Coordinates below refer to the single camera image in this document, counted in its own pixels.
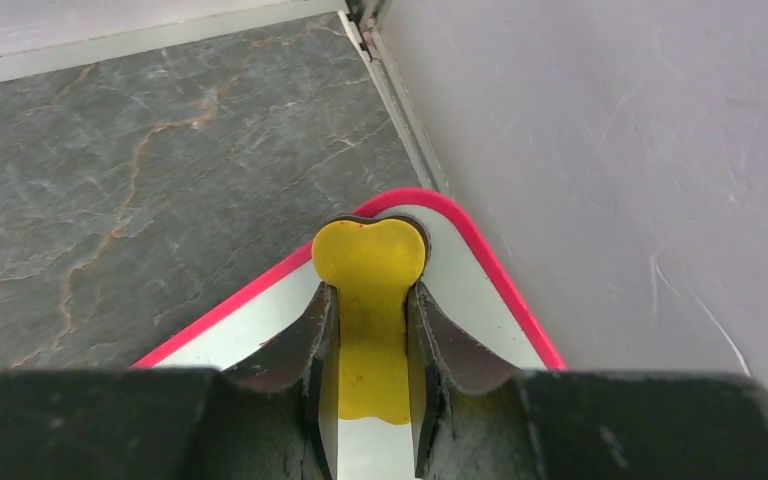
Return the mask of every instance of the pink border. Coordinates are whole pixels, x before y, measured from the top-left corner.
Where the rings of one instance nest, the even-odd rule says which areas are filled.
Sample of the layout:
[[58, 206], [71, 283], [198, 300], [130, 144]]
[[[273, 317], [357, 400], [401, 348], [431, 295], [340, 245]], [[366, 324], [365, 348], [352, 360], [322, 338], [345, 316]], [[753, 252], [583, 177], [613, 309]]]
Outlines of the pink border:
[[[430, 208], [443, 215], [458, 229], [464, 241], [478, 263], [484, 268], [493, 286], [501, 295], [502, 300], [517, 319], [522, 331], [534, 346], [540, 359], [547, 368], [565, 369], [566, 364], [561, 355], [552, 345], [549, 336], [543, 331], [543, 327], [537, 318], [531, 313], [525, 300], [519, 294], [499, 259], [493, 253], [490, 245], [481, 235], [478, 227], [472, 223], [469, 215], [450, 198], [432, 190], [422, 188], [399, 188], [377, 195], [354, 211], [362, 217], [374, 217], [388, 208], [399, 205], [419, 205]], [[310, 242], [281, 260], [266, 273], [256, 278], [253, 282], [243, 287], [240, 291], [231, 295], [213, 310], [184, 328], [177, 335], [154, 349], [151, 353], [140, 359], [134, 367], [147, 368], [160, 363], [163, 359], [201, 335], [205, 330], [216, 325], [243, 306], [246, 302], [259, 295], [278, 280], [287, 276], [293, 270], [304, 265], [310, 260]]]

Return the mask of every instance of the black plastic part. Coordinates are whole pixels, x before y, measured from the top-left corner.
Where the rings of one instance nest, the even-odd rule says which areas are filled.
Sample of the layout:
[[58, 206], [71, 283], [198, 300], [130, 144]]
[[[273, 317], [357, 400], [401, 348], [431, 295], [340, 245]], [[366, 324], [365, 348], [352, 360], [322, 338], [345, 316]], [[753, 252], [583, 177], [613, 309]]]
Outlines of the black plastic part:
[[346, 5], [349, 7], [349, 16], [352, 21], [357, 23], [366, 7], [364, 0], [346, 0]]
[[323, 478], [299, 390], [213, 370], [0, 373], [0, 480]]
[[225, 370], [265, 394], [302, 382], [304, 423], [327, 480], [337, 478], [340, 329], [337, 291], [320, 283], [304, 313], [245, 360]]
[[768, 393], [748, 378], [524, 372], [421, 283], [406, 311], [419, 478], [768, 479]]
[[336, 477], [337, 297], [229, 369], [0, 373], [0, 480]]

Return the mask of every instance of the gray wall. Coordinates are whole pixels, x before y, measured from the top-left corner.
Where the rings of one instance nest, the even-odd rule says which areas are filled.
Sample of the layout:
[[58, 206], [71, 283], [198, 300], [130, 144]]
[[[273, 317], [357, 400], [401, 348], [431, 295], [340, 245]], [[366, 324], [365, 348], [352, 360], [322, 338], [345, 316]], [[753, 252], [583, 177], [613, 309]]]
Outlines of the gray wall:
[[768, 1], [391, 0], [381, 25], [571, 366], [768, 386]]

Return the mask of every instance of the marble countertop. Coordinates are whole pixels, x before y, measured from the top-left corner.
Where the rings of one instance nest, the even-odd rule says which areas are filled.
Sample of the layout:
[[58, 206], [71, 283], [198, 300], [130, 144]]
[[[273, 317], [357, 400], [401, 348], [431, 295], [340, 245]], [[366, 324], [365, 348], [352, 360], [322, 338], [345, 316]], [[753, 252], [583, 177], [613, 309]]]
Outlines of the marble countertop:
[[0, 368], [123, 367], [418, 185], [336, 14], [0, 84]]

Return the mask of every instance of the yellow object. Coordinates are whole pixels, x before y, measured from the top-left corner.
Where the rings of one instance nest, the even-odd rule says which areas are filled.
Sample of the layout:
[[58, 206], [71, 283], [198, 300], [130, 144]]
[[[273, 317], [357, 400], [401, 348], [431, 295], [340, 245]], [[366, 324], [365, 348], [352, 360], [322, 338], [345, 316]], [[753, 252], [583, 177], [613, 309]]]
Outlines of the yellow object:
[[425, 242], [396, 218], [329, 223], [313, 239], [313, 266], [337, 288], [339, 415], [410, 421], [404, 302], [425, 267]]

